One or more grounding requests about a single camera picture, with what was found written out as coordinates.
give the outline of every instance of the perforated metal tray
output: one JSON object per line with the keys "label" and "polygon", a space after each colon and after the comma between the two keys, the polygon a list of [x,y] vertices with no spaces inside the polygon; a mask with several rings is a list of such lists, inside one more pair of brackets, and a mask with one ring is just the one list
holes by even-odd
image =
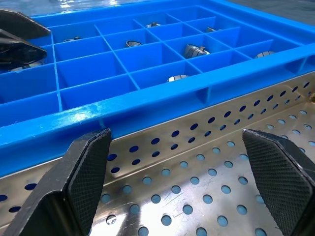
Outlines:
{"label": "perforated metal tray", "polygon": [[[314,91],[313,72],[114,140],[91,235],[281,236],[241,132],[288,137],[315,161]],[[0,233],[57,161],[0,179]]]}

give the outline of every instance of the metal part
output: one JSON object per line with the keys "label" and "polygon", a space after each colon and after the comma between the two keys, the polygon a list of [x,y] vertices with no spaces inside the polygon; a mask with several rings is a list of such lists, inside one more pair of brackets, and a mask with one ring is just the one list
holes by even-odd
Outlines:
{"label": "metal part", "polygon": [[202,55],[208,55],[210,54],[208,51],[206,51],[205,47],[200,46],[197,47],[192,44],[187,44],[185,52],[184,52],[184,57],[189,59],[189,58],[194,58]]}
{"label": "metal part", "polygon": [[19,70],[23,70],[23,69],[28,69],[28,68],[37,67],[37,66],[44,65],[44,64],[45,64],[45,63],[44,63],[43,61],[37,61],[37,62],[28,64],[28,65],[24,65],[24,66],[22,66],[22,67],[14,68],[14,69],[12,69],[11,71],[19,71]]}
{"label": "metal part", "polygon": [[257,55],[255,56],[255,58],[262,58],[262,57],[271,55],[271,54],[273,54],[273,53],[275,53],[275,52],[273,52],[273,51],[266,51],[266,52],[257,54]]}
{"label": "metal part", "polygon": [[79,40],[81,39],[81,37],[79,36],[75,36],[74,38],[68,38],[68,39],[65,39],[63,42],[66,43],[66,42],[71,42],[71,41],[74,41],[74,40]]}
{"label": "metal part", "polygon": [[176,80],[181,80],[183,78],[186,78],[186,77],[189,77],[189,75],[175,75],[175,76],[172,76],[170,78],[168,78],[168,82],[173,82],[173,81],[176,81]]}
{"label": "metal part", "polygon": [[156,26],[161,26],[161,24],[152,22],[151,24],[146,25],[146,28],[151,28],[151,27],[156,27]]}
{"label": "metal part", "polygon": [[49,29],[21,12],[0,9],[0,17],[0,29],[24,40],[50,34]]}
{"label": "metal part", "polygon": [[0,69],[22,67],[46,56],[46,50],[0,29]]}
{"label": "metal part", "polygon": [[129,40],[129,41],[126,42],[126,47],[127,47],[127,48],[137,47],[137,46],[140,46],[140,45],[142,45],[142,43],[139,43],[139,42],[137,42],[137,41],[131,41],[131,40]]}
{"label": "metal part", "polygon": [[[242,130],[284,135],[314,162],[315,107],[307,102],[314,78],[309,73],[112,141],[91,235],[195,236],[204,228],[212,236],[260,229],[281,236],[258,196]],[[0,195],[8,196],[0,202],[2,229],[15,215],[8,210],[27,197],[26,183],[41,178],[48,164],[0,179]]]}

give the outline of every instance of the cylindrical metal part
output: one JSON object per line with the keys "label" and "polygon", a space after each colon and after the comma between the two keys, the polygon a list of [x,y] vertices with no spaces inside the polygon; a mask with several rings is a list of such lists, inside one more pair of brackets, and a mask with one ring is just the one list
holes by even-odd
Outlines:
{"label": "cylindrical metal part", "polygon": [[273,54],[273,53],[275,53],[275,52],[273,52],[273,51],[266,51],[266,52],[257,54],[254,58],[262,58],[262,57],[271,55],[271,54]]}
{"label": "cylindrical metal part", "polygon": [[142,45],[142,43],[139,43],[137,41],[128,40],[126,42],[126,47],[127,48],[136,47],[136,46],[140,46],[140,45]]}
{"label": "cylindrical metal part", "polygon": [[203,46],[197,47],[192,44],[187,44],[184,57],[189,59],[189,58],[194,58],[194,57],[207,55],[207,54],[210,54],[210,53],[206,51],[205,47]]}
{"label": "cylindrical metal part", "polygon": [[161,24],[157,22],[152,22],[151,24],[146,25],[146,28],[151,28],[151,27],[156,27],[156,26],[161,26]]}
{"label": "cylindrical metal part", "polygon": [[183,78],[186,78],[186,77],[189,77],[189,75],[175,75],[175,76],[172,76],[170,78],[168,78],[168,82],[173,82],[173,81],[176,81],[176,80],[181,80]]}

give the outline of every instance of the metal surface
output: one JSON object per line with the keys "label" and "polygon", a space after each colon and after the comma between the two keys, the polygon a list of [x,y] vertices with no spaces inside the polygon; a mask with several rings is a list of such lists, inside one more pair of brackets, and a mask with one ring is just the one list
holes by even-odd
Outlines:
{"label": "metal surface", "polygon": [[267,52],[259,53],[259,54],[257,54],[257,55],[255,56],[255,58],[262,58],[262,57],[271,55],[271,54],[273,54],[273,53],[275,53],[275,52],[273,52],[273,51],[267,51]]}
{"label": "metal surface", "polygon": [[205,49],[205,47],[203,46],[197,47],[192,44],[187,44],[185,48],[185,52],[184,52],[184,57],[188,59],[188,58],[194,58],[194,57],[207,55],[207,54],[210,54],[210,53]]}
{"label": "metal surface", "polygon": [[186,78],[186,77],[189,77],[188,75],[175,75],[175,76],[172,76],[170,78],[168,78],[168,82],[173,82],[173,81],[176,81],[176,80],[181,80],[183,78]]}
{"label": "metal surface", "polygon": [[127,48],[136,47],[136,46],[140,46],[140,45],[142,45],[142,43],[139,43],[137,41],[129,40],[129,41],[126,42],[126,47]]}
{"label": "metal surface", "polygon": [[[259,203],[241,131],[285,135],[315,161],[315,107],[308,102],[314,89],[313,72],[114,140],[91,235],[143,236],[147,229],[150,236],[204,236],[204,228],[209,236],[253,236],[259,229],[281,236]],[[8,196],[0,202],[2,229],[14,217],[8,210],[27,197],[26,183],[36,183],[48,164],[0,179],[0,193]],[[161,221],[166,215],[169,226]]]}

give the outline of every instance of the shiny metal component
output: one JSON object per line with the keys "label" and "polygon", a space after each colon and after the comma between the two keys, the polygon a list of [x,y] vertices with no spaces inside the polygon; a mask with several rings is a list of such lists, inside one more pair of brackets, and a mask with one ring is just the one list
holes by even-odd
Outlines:
{"label": "shiny metal component", "polygon": [[189,75],[175,75],[175,76],[172,76],[170,78],[168,78],[168,82],[173,82],[173,81],[176,81],[176,80],[181,80],[183,78],[186,78],[186,77],[189,77]]}
{"label": "shiny metal component", "polygon": [[189,58],[194,58],[202,55],[207,55],[210,54],[208,51],[206,51],[205,47],[200,46],[197,47],[192,44],[187,44],[185,52],[184,52],[184,57],[189,59]]}
{"label": "shiny metal component", "polygon": [[[204,228],[212,236],[252,236],[262,228],[267,235],[281,236],[267,207],[257,202],[241,133],[247,127],[284,135],[315,162],[315,147],[309,143],[315,141],[315,107],[307,102],[314,80],[315,72],[309,73],[112,141],[110,154],[117,157],[107,163],[102,194],[108,195],[101,198],[91,235],[136,236],[147,229],[150,236],[195,236]],[[307,89],[305,82],[310,82]],[[133,146],[138,150],[130,152]],[[140,162],[132,165],[136,159]],[[0,179],[0,194],[8,196],[0,202],[0,233],[14,217],[8,209],[28,196],[24,186],[36,183],[52,164]],[[114,167],[120,170],[112,174]],[[192,207],[191,214],[185,205]],[[238,205],[246,208],[245,215],[238,213]],[[161,221],[166,215],[169,226]],[[218,224],[219,216],[228,220],[226,227]]]}
{"label": "shiny metal component", "polygon": [[68,38],[68,39],[65,39],[63,42],[66,43],[66,42],[71,42],[71,41],[74,41],[74,40],[79,40],[81,39],[81,37],[79,36],[75,36],[74,38]]}
{"label": "shiny metal component", "polygon": [[271,55],[271,54],[273,54],[273,53],[275,53],[275,52],[273,52],[273,51],[267,51],[267,52],[259,53],[259,54],[257,54],[257,55],[255,56],[255,58],[262,58],[262,57]]}
{"label": "shiny metal component", "polygon": [[151,24],[146,25],[146,28],[151,28],[151,27],[156,27],[156,26],[161,26],[161,24],[153,22]]}
{"label": "shiny metal component", "polygon": [[18,68],[12,69],[11,71],[19,71],[19,70],[23,70],[23,69],[37,67],[37,66],[44,65],[44,64],[45,63],[43,61],[37,61],[37,62],[28,64],[28,65],[25,65],[25,66],[22,66],[22,67],[18,67]]}
{"label": "shiny metal component", "polygon": [[142,45],[142,43],[139,43],[139,42],[137,42],[137,41],[131,41],[131,40],[129,40],[129,41],[126,42],[126,47],[127,47],[127,48],[137,47],[137,46],[140,46],[140,45]]}

